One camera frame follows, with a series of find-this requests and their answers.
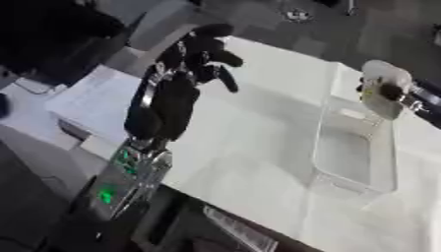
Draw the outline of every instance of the white table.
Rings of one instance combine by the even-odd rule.
[[[399,189],[364,208],[311,193],[303,183],[311,175],[306,165],[310,148],[287,153],[288,146],[283,146],[302,143],[314,129],[303,127],[301,133],[284,139],[280,132],[292,129],[278,118],[295,120],[301,109],[313,113],[314,109],[308,109],[321,104],[341,65],[238,38],[232,38],[228,48],[245,59],[245,66],[234,70],[245,92],[228,94],[216,83],[203,87],[189,130],[170,146],[174,168],[164,184],[325,251],[440,251],[436,240],[441,230],[437,222],[440,165],[432,155],[439,148],[435,143],[430,150],[421,149],[430,139],[441,139],[441,133],[410,115],[399,120]],[[350,69],[343,71],[342,95],[356,95],[353,88],[359,76]],[[135,89],[139,82],[133,77],[125,80],[127,89]],[[293,100],[310,106],[296,106]],[[247,116],[242,117],[244,113],[238,113],[237,107],[262,110],[245,109]],[[267,120],[272,116],[274,121]],[[305,121],[314,118],[303,117]],[[260,132],[266,134],[256,137]],[[124,136],[106,140],[91,136],[79,148],[101,157],[94,164],[100,166],[121,138]],[[237,145],[222,141],[234,138],[240,140]],[[305,162],[305,166],[291,167],[290,161]]]

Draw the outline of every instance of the floor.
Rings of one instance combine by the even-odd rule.
[[[357,0],[355,15],[348,17],[345,2],[329,9],[311,0],[286,0],[285,6],[314,15],[313,22],[302,25],[284,20],[277,1],[282,0],[207,0],[202,12],[183,0],[102,0],[101,8],[126,23],[149,12],[133,37],[138,49],[148,50],[182,24],[229,22],[240,37],[355,69],[366,60],[384,59],[441,83],[441,48],[430,36],[431,25],[441,23],[441,1]],[[27,244],[38,242],[66,205],[1,144],[0,201],[0,236]],[[0,251],[22,250],[0,240]]]

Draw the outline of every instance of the white sheet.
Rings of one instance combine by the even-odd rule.
[[[320,104],[326,83],[335,77],[336,64],[241,39],[230,47],[249,60],[235,73],[241,86],[249,87],[236,96],[216,83],[203,87],[189,130],[170,145],[175,167],[165,184],[327,252],[441,251],[438,134],[414,130],[427,129],[417,118],[400,118],[396,123],[399,188],[364,208],[309,192],[298,179],[307,177],[306,163],[289,165],[306,161],[307,140],[314,128],[308,123],[295,124],[295,115],[302,110],[304,121],[313,120],[308,115],[315,118],[310,108]],[[274,62],[283,64],[279,69],[269,67]],[[344,85],[338,92],[357,99],[353,89],[360,73],[349,68],[341,71],[335,80]],[[118,99],[129,96],[139,81],[113,74],[107,80],[96,74],[92,83],[97,87],[89,90],[77,85],[70,94],[51,101],[48,109],[107,141],[122,140],[128,98]],[[79,109],[75,102],[83,99],[80,104],[89,104],[91,96],[102,104]],[[309,105],[292,105],[293,100]],[[292,125],[303,131],[289,136]],[[305,148],[287,152],[289,145]]]

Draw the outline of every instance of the transparent box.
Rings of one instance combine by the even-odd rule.
[[[315,192],[368,203],[397,189],[392,121],[362,102],[330,95],[324,102],[313,152]]]

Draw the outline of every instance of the wire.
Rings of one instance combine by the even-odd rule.
[[[18,82],[14,82],[15,85],[19,86],[20,88],[24,89],[25,91],[27,91],[28,93],[31,93],[33,95],[46,95],[47,93],[49,93],[49,91],[53,90],[53,88],[49,88],[43,92],[36,92],[33,91],[25,86],[23,86],[22,84],[19,84]]]
[[[10,243],[14,243],[17,246],[19,246],[21,248],[24,248],[26,250],[30,250],[30,251],[34,251],[35,250],[35,248],[33,248],[32,246],[30,246],[30,245],[28,245],[26,243],[23,243],[20,240],[12,238],[12,237],[0,236],[0,241],[7,241],[7,242],[10,242]]]

